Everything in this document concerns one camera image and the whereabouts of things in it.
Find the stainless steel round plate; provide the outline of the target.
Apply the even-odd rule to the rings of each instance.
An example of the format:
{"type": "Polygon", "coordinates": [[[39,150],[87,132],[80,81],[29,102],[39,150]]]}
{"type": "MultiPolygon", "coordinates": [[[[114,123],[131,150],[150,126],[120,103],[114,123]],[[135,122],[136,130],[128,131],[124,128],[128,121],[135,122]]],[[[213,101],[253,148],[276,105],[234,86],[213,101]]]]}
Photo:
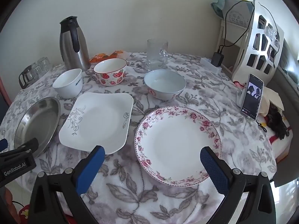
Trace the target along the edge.
{"type": "Polygon", "coordinates": [[[37,158],[48,147],[59,123],[61,106],[54,97],[46,97],[33,104],[22,117],[15,133],[15,148],[32,140],[38,141],[38,148],[33,150],[37,158]]]}

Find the white square plate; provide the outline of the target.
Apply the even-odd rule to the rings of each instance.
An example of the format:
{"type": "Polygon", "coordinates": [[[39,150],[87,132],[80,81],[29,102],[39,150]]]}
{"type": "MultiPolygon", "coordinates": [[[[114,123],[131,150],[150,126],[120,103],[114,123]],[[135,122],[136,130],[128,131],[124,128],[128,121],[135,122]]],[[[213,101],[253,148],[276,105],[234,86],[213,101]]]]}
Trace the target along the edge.
{"type": "Polygon", "coordinates": [[[127,93],[82,94],[59,131],[59,141],[85,152],[95,146],[107,155],[119,151],[126,144],[133,103],[127,93]]]}

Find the pink floral round plate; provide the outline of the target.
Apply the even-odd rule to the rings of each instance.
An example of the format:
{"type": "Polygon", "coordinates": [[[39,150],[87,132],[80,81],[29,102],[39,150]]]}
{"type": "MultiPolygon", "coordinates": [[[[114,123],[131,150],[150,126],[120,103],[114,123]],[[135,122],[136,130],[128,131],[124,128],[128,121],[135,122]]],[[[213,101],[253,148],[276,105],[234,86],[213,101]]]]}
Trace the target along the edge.
{"type": "Polygon", "coordinates": [[[155,180],[173,187],[190,187],[209,175],[200,160],[203,147],[222,155],[221,137],[201,113],[182,106],[159,108],[148,114],[135,132],[136,157],[155,180]]]}

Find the small white square bowl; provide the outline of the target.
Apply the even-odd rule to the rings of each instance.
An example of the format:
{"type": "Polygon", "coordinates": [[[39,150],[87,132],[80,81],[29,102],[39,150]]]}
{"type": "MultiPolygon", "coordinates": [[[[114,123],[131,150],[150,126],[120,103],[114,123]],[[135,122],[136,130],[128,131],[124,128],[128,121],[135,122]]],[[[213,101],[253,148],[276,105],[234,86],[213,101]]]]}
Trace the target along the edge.
{"type": "Polygon", "coordinates": [[[83,88],[82,69],[64,72],[54,81],[52,87],[64,99],[76,97],[83,88]]]}

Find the pale blue round bowl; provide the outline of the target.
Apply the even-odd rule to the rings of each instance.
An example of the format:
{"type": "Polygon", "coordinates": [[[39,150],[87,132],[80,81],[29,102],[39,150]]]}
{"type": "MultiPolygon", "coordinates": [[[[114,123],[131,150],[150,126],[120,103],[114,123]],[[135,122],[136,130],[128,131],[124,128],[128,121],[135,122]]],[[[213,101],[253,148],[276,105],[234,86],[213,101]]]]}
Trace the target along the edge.
{"type": "Polygon", "coordinates": [[[187,85],[183,76],[167,69],[148,72],[144,77],[144,83],[152,96],[163,101],[177,97],[187,85]]]}

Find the strawberry pattern bowl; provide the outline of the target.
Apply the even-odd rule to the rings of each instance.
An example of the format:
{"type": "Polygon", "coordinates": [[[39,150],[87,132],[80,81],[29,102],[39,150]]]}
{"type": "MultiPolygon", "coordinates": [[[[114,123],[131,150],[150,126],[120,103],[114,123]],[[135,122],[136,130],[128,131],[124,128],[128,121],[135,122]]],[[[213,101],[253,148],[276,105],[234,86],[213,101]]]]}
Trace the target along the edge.
{"type": "Polygon", "coordinates": [[[124,80],[126,67],[125,59],[112,58],[99,62],[93,70],[100,84],[114,86],[124,80]]]}

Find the smartphone on stand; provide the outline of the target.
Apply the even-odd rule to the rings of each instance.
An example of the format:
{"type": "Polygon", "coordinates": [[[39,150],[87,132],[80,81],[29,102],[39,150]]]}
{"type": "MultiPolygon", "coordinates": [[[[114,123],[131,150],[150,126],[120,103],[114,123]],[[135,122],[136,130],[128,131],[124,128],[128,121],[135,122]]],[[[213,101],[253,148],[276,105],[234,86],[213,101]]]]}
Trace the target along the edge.
{"type": "Polygon", "coordinates": [[[264,82],[253,74],[249,74],[247,86],[244,91],[244,99],[241,104],[241,112],[256,120],[258,117],[261,99],[263,96],[264,82]]]}

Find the small clear glass cups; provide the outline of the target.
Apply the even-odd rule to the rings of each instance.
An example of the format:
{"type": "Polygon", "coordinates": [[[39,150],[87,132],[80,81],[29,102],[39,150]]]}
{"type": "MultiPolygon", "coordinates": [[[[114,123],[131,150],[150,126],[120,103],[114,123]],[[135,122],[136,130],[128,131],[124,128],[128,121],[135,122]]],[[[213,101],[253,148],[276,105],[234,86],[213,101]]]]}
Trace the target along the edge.
{"type": "Polygon", "coordinates": [[[33,74],[35,78],[41,78],[49,70],[52,69],[52,64],[47,57],[42,57],[34,62],[32,65],[33,74]]]}

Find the orange snack packet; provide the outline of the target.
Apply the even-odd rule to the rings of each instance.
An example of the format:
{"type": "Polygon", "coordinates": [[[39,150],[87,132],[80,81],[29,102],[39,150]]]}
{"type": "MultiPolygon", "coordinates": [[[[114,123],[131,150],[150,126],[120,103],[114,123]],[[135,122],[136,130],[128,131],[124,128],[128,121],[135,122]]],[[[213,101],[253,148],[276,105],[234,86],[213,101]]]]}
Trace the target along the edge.
{"type": "Polygon", "coordinates": [[[118,51],[114,51],[110,56],[109,58],[112,59],[112,58],[120,58],[120,59],[127,59],[128,57],[128,53],[126,51],[121,51],[121,50],[118,50],[118,51]]]}
{"type": "Polygon", "coordinates": [[[92,57],[90,59],[90,63],[99,63],[99,62],[107,60],[109,58],[110,58],[109,55],[107,55],[105,53],[100,53],[100,54],[97,54],[94,57],[92,57]]]}

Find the black charger plug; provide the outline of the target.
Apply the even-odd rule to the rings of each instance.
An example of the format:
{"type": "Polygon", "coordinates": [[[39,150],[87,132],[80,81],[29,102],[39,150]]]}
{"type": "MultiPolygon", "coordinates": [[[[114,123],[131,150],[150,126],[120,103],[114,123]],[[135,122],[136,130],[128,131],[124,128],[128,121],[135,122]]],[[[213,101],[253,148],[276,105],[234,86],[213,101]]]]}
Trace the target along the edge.
{"type": "Polygon", "coordinates": [[[211,64],[215,67],[220,67],[224,59],[224,55],[220,52],[215,52],[211,59],[211,64]]]}

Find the stainless steel thermos jug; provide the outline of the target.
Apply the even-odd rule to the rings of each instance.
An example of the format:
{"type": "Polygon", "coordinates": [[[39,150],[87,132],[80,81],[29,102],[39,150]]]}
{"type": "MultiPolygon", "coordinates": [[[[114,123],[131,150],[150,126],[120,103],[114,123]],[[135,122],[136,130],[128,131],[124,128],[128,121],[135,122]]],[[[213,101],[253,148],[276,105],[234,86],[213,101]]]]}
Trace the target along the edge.
{"type": "Polygon", "coordinates": [[[60,22],[59,47],[67,70],[91,67],[86,39],[76,16],[70,16],[60,22]]]}

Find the white lattice chair back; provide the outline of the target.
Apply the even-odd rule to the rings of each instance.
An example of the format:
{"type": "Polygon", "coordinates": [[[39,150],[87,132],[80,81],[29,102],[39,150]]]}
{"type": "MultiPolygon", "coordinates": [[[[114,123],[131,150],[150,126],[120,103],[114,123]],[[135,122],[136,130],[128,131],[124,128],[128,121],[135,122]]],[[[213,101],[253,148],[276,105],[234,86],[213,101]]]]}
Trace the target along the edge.
{"type": "Polygon", "coordinates": [[[247,84],[250,74],[268,84],[278,67],[284,43],[284,31],[270,10],[254,0],[245,41],[233,69],[232,81],[247,84]]]}

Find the white wooden shelf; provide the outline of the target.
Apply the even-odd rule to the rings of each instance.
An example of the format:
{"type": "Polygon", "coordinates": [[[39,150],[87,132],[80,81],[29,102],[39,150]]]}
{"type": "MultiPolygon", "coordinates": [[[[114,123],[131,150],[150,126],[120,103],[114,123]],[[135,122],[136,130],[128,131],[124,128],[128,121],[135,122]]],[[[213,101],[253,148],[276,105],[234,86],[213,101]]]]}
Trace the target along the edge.
{"type": "Polygon", "coordinates": [[[246,0],[227,0],[223,9],[224,18],[216,45],[216,51],[224,55],[221,67],[231,78],[244,53],[242,46],[248,35],[248,27],[253,17],[254,4],[246,0]]]}

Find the clear glass mug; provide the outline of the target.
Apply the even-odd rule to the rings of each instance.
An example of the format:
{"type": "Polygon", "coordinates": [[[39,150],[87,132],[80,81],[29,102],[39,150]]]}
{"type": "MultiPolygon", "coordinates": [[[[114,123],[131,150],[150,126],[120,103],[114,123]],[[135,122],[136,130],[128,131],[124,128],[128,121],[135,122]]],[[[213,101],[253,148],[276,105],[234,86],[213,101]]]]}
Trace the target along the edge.
{"type": "Polygon", "coordinates": [[[151,38],[147,40],[147,61],[149,70],[165,69],[168,62],[168,41],[151,38]]]}

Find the teal cloth on shelf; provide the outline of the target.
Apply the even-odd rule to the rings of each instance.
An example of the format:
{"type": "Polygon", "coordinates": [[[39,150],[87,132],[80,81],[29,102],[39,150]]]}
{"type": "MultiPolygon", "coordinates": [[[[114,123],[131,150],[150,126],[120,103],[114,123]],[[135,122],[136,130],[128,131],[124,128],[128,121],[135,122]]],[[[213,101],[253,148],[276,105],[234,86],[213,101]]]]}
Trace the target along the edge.
{"type": "Polygon", "coordinates": [[[216,0],[210,4],[212,9],[214,10],[215,14],[221,19],[224,18],[223,9],[225,7],[226,1],[227,0],[216,0]]]}

